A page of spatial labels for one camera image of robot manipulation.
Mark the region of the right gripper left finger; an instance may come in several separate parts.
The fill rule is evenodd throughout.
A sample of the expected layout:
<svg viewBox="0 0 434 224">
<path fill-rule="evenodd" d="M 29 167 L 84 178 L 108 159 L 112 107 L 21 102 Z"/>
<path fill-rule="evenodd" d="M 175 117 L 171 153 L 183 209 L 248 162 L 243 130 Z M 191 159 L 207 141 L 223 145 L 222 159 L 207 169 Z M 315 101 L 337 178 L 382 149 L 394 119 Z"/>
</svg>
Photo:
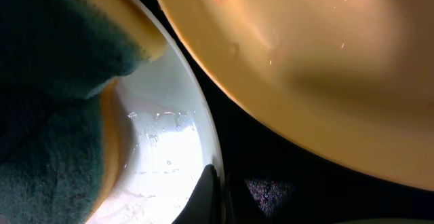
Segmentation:
<svg viewBox="0 0 434 224">
<path fill-rule="evenodd" d="M 220 181 L 215 167 L 208 164 L 173 224 L 219 224 L 222 223 Z"/>
</svg>

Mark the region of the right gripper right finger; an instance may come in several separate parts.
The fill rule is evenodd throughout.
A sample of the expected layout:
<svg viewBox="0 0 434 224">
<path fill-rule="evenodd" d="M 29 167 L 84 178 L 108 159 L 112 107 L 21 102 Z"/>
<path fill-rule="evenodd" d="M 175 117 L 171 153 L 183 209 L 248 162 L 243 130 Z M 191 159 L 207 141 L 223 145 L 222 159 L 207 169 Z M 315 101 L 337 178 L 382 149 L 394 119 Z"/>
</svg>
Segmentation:
<svg viewBox="0 0 434 224">
<path fill-rule="evenodd" d="M 225 176 L 227 224 L 267 224 L 244 179 L 228 173 Z"/>
</svg>

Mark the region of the yellow plate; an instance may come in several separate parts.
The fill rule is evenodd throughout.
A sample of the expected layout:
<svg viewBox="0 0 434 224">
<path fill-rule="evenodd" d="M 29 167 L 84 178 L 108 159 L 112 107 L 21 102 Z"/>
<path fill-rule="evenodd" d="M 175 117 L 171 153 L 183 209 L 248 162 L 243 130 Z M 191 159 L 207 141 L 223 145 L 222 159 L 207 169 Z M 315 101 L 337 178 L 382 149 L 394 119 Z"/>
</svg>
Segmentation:
<svg viewBox="0 0 434 224">
<path fill-rule="evenodd" d="M 224 93 L 304 149 L 433 189 L 433 0 L 158 0 Z"/>
</svg>

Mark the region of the green and yellow scrub sponge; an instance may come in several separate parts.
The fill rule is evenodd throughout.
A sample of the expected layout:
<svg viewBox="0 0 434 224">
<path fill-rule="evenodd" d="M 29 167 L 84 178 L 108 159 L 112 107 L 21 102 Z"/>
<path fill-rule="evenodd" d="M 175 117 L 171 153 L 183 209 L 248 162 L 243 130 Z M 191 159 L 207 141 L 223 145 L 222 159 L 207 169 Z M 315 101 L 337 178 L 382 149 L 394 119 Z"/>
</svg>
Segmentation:
<svg viewBox="0 0 434 224">
<path fill-rule="evenodd" d="M 1 0 L 1 215 L 84 223 L 122 161 L 120 77 L 158 59 L 159 29 L 129 0 Z"/>
</svg>

